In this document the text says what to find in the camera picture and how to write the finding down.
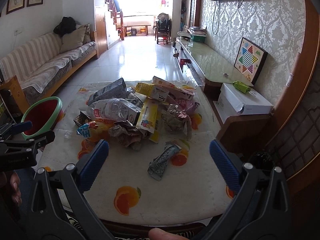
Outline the person's right hand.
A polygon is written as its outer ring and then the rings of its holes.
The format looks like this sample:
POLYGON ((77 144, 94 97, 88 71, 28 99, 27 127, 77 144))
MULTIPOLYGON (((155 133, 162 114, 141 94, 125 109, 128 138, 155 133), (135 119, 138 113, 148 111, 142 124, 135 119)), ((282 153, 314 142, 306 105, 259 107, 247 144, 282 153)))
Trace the person's right hand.
POLYGON ((175 235, 159 228, 153 228, 149 231, 148 237, 150 240, 188 240, 180 235, 175 235))

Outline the person's left hand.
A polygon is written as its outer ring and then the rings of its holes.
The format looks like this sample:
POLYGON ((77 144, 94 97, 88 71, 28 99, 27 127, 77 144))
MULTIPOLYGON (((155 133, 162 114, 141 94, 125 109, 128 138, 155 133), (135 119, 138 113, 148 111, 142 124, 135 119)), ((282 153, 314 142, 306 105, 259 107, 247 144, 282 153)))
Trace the person's left hand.
POLYGON ((22 204, 20 178, 15 171, 1 172, 1 199, 9 200, 17 206, 22 204))

